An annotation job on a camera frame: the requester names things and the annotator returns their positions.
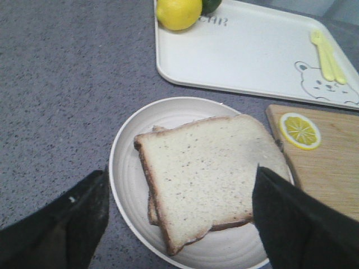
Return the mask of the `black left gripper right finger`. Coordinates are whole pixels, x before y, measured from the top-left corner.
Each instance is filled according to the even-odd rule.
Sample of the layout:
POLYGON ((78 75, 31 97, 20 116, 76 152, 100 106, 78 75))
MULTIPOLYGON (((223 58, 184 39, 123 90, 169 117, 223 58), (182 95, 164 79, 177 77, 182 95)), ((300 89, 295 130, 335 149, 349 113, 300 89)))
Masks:
POLYGON ((272 268, 358 268, 358 221, 262 166, 252 204, 272 268))

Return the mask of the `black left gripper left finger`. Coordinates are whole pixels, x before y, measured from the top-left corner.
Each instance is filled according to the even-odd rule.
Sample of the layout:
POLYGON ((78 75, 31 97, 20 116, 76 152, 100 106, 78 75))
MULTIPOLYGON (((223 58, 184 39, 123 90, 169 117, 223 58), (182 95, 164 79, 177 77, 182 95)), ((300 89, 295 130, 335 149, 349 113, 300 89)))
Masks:
POLYGON ((1 230, 1 268, 88 268, 108 220, 108 171, 95 170, 1 230))

